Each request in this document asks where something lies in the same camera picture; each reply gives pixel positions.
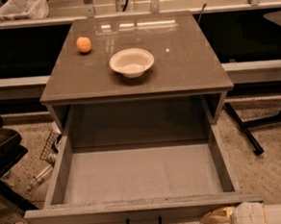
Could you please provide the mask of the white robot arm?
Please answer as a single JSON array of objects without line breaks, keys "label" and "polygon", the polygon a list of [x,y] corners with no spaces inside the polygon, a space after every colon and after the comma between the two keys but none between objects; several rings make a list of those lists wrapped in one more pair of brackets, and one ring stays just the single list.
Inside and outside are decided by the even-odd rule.
[{"label": "white robot arm", "polygon": [[242,202],[207,212],[200,224],[281,224],[281,205]]}]

